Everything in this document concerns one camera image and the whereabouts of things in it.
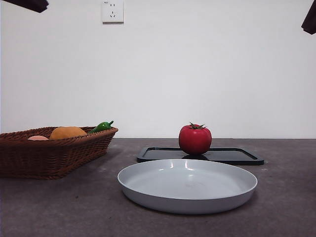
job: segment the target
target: black tray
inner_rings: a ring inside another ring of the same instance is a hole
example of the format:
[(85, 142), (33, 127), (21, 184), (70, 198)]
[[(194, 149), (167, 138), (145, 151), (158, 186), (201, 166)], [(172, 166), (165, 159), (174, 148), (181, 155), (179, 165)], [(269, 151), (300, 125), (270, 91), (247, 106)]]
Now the black tray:
[(137, 156), (138, 162), (157, 159), (201, 159), (232, 165), (262, 165), (265, 162), (241, 148), (210, 148), (203, 155), (193, 156), (184, 153), (180, 148), (145, 147)]

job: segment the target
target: brown wicker basket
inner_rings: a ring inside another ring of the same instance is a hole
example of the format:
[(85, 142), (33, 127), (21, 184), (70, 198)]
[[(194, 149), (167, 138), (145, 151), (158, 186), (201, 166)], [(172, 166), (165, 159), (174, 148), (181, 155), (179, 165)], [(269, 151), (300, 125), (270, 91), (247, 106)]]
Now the brown wicker basket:
[[(59, 179), (72, 170), (107, 152), (118, 131), (112, 127), (85, 136), (48, 141), (29, 137), (49, 137), (56, 127), (0, 134), (0, 177)], [(81, 127), (85, 132), (94, 127)]]

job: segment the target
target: power outlet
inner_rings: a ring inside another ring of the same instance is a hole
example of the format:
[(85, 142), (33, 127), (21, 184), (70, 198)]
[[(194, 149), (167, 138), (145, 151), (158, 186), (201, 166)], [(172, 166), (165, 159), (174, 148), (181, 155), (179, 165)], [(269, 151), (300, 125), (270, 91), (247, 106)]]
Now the power outlet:
[(124, 1), (104, 0), (102, 2), (102, 23), (123, 23)]

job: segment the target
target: basket rim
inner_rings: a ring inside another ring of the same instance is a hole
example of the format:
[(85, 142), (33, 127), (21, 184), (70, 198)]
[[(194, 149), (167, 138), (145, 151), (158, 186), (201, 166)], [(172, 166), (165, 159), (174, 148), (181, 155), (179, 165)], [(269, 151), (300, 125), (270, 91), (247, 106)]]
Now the basket rim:
[[(24, 131), (17, 131), (17, 132), (10, 132), (10, 133), (1, 133), (0, 134), (0, 145), (5, 145), (5, 146), (28, 146), (28, 147), (57, 147), (60, 145), (78, 145), (80, 143), (84, 143), (87, 141), (95, 140), (95, 139), (102, 139), (106, 137), (111, 137), (114, 136), (114, 134), (118, 131), (118, 128), (116, 127), (111, 127), (111, 129), (100, 131), (100, 132), (95, 132), (95, 133), (87, 133), (85, 135), (81, 136), (76, 136), (76, 137), (70, 137), (70, 138), (63, 138), (63, 139), (49, 139), (49, 140), (42, 140), (42, 141), (33, 141), (33, 140), (17, 140), (17, 139), (6, 139), (3, 136), (7, 136), (10, 134), (15, 134), (15, 133), (21, 133), (21, 132), (32, 132), (32, 131), (37, 131), (40, 129), (50, 129), (50, 128), (57, 128), (57, 127), (41, 127), (41, 128), (34, 128), (34, 129), (29, 129), (29, 130), (24, 130)], [(80, 127), (80, 128), (91, 128), (93, 129), (94, 127), (90, 126), (85, 126), (85, 127)]]

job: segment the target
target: tray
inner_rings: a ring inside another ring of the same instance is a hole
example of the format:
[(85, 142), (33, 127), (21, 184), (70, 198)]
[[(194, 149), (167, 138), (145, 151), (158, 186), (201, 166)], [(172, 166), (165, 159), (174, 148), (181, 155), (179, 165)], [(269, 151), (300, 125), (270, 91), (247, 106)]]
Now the tray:
[(232, 165), (264, 164), (264, 159), (241, 148), (210, 148), (209, 151), (203, 155), (193, 156), (186, 154), (180, 148), (145, 147), (137, 156), (138, 162), (158, 159), (200, 159)]
[(209, 214), (247, 202), (258, 183), (247, 170), (219, 162), (163, 159), (118, 174), (124, 194), (144, 207), (178, 214)]

